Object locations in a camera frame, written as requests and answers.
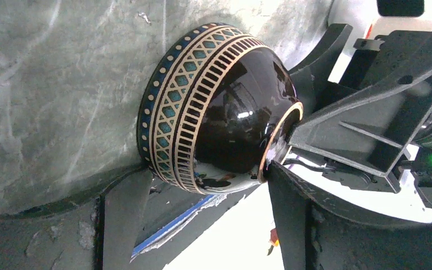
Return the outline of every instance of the dark brown bowl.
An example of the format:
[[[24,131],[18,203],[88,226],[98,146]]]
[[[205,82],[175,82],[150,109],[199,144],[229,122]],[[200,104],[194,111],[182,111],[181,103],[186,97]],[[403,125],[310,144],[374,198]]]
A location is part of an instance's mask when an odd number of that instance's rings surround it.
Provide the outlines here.
[[[234,26],[202,25],[158,64],[143,95],[138,147],[156,177],[224,194],[264,182],[283,162],[302,104],[281,60]]]

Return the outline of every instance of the cable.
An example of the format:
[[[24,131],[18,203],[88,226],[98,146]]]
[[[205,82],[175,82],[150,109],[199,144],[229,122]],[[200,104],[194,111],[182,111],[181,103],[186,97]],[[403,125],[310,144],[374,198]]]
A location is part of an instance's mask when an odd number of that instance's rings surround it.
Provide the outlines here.
[[[298,159],[286,159],[286,161],[284,161],[283,165],[291,165],[291,164],[295,164],[295,165],[301,165],[311,171],[314,172],[318,172],[318,173],[332,173],[335,172],[335,168],[330,168],[330,167],[315,167],[315,166],[310,166]]]

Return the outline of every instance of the bowl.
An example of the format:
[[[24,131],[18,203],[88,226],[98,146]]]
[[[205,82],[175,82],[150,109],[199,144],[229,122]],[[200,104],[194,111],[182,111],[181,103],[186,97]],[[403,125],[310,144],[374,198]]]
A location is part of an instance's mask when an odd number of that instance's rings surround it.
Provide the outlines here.
[[[265,182],[302,119],[287,70],[263,42],[211,23],[177,41],[139,110],[137,143],[155,177],[186,191],[227,194]]]

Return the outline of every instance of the blue edge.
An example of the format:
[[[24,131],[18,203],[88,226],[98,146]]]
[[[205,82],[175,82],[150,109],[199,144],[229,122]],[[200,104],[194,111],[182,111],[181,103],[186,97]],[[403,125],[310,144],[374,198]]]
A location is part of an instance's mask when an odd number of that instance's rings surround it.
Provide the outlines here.
[[[179,215],[176,219],[165,225],[163,228],[159,229],[157,232],[155,232],[152,236],[147,238],[145,241],[143,241],[141,244],[136,246],[133,249],[132,258],[138,255],[144,248],[151,245],[153,242],[155,242],[156,239],[161,237],[162,235],[169,232],[176,224],[183,221],[187,217],[189,217],[191,214],[196,212],[200,207],[202,207],[204,204],[206,204],[208,201],[210,201],[212,198],[214,198],[216,195],[208,195],[206,198],[199,201],[197,204],[195,204],[193,207],[186,210],[183,214]]]

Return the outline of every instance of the concrete surface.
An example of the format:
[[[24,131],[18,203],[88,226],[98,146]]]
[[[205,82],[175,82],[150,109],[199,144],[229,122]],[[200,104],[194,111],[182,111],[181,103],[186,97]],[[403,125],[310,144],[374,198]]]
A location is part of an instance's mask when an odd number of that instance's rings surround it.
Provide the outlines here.
[[[294,66],[330,0],[0,0],[0,214],[53,202],[140,161],[142,92],[166,48],[203,23],[238,26]]]

